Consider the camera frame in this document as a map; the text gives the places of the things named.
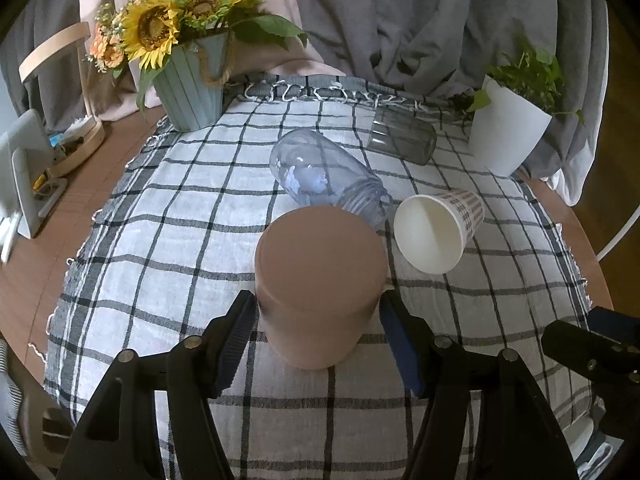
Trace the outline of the pink plastic cup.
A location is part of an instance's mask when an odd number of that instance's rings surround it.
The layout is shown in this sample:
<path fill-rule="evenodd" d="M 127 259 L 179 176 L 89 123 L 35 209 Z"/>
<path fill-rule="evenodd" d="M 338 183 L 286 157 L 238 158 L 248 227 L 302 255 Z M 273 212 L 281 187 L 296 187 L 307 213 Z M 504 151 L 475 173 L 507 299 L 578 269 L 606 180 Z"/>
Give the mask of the pink plastic cup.
<path fill-rule="evenodd" d="M 340 208 L 298 208 L 258 240 L 255 288 L 268 342 L 288 364 L 322 370 L 355 348 L 386 285 L 381 237 Z"/>

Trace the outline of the checkered paper cup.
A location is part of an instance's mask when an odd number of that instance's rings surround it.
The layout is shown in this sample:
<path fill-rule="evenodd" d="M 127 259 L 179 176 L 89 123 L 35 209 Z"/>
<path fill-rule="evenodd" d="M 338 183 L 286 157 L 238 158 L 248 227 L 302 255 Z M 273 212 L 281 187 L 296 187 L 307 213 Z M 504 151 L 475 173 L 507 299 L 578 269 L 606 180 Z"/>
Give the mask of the checkered paper cup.
<path fill-rule="evenodd" d="M 459 263 L 484 219 L 484 203 L 470 191 L 418 194 L 396 209 L 394 237 L 401 255 L 416 270 L 446 274 Z"/>

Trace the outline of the grey glass tumbler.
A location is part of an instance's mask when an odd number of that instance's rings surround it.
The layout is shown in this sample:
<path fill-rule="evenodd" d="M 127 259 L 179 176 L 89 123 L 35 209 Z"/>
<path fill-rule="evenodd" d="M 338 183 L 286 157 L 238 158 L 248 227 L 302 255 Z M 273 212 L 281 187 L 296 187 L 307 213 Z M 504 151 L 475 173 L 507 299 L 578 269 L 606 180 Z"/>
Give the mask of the grey glass tumbler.
<path fill-rule="evenodd" d="M 398 107 L 379 107 L 368 135 L 370 151 L 425 166 L 437 143 L 434 127 L 416 114 Z"/>

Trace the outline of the white plant pot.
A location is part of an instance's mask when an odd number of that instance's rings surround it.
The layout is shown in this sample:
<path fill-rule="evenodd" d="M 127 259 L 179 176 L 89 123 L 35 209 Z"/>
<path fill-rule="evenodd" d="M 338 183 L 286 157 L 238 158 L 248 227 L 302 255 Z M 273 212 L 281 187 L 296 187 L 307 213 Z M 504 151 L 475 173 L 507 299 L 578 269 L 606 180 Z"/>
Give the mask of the white plant pot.
<path fill-rule="evenodd" d="M 473 157 L 490 172 L 509 177 L 533 151 L 552 116 L 485 76 L 469 135 Z"/>

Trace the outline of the white desktop device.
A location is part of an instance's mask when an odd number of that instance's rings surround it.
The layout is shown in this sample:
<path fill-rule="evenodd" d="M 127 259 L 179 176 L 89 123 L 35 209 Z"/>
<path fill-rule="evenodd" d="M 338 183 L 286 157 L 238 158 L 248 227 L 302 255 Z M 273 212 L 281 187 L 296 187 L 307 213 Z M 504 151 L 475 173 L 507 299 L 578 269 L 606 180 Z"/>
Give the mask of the white desktop device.
<path fill-rule="evenodd" d="M 17 234 L 32 240 L 66 189 L 47 179 L 54 151 L 40 116 L 28 110 L 1 135 L 1 263 L 9 261 Z"/>

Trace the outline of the blue-green ribbed vase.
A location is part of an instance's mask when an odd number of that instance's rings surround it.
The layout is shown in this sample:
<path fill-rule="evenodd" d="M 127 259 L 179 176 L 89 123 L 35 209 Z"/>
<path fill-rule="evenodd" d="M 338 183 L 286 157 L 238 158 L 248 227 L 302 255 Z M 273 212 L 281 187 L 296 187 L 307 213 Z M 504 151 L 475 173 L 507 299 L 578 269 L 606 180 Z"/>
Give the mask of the blue-green ribbed vase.
<path fill-rule="evenodd" d="M 221 118 L 230 63 L 230 39 L 226 32 L 172 49 L 164 68 L 153 80 L 153 87 L 176 130 L 201 130 Z"/>

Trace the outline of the green pothos plant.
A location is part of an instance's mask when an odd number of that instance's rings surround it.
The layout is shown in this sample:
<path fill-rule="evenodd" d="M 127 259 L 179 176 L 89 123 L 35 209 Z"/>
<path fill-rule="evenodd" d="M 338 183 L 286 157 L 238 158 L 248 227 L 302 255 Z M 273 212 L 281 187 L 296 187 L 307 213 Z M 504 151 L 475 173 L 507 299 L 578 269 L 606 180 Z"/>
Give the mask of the green pothos plant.
<path fill-rule="evenodd" d="M 563 110 L 565 77 L 558 58 L 544 48 L 538 48 L 524 34 L 515 36 L 516 53 L 500 51 L 495 63 L 484 66 L 484 75 L 510 90 L 552 117 L 575 116 L 584 126 L 584 112 Z"/>

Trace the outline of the sunflower bouquet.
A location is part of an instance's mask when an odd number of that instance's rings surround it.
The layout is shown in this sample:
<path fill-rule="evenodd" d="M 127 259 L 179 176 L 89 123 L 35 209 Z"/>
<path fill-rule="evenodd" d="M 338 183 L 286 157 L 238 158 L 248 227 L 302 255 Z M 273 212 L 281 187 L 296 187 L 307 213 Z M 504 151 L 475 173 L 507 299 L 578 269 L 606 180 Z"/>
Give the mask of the sunflower bouquet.
<path fill-rule="evenodd" d="M 125 49 L 125 60 L 137 62 L 140 68 L 139 110 L 144 109 L 146 90 L 164 68 L 172 49 L 179 44 L 226 32 L 231 51 L 229 78 L 234 65 L 235 40 L 256 46 L 273 44 L 284 50 L 292 38 L 303 46 L 308 44 L 308 36 L 303 29 L 281 15 L 258 8 L 231 11 L 230 18 L 219 32 L 194 32 L 186 24 L 186 19 L 178 15 L 178 0 L 127 0 L 119 11 L 117 26 L 113 29 L 114 38 Z"/>

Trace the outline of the grey curtain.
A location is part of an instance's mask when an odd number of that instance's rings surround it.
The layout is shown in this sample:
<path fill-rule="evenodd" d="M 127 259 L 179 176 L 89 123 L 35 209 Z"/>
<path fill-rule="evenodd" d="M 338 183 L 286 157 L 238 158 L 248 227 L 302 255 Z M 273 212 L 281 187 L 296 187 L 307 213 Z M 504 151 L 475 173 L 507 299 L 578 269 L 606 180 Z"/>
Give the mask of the grey curtain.
<path fill-rule="evenodd" d="M 524 34 L 552 52 L 565 77 L 563 110 L 524 162 L 575 205 L 596 156 L 608 83 L 608 9 L 604 0 L 297 0 L 307 47 L 290 52 L 244 48 L 239 73 L 344 74 L 419 96 L 452 96 L 479 87 L 500 51 L 516 53 Z M 79 0 L 1 0 L 1 73 L 6 102 L 17 112 L 37 106 L 38 92 L 17 73 L 22 48 L 83 21 Z"/>

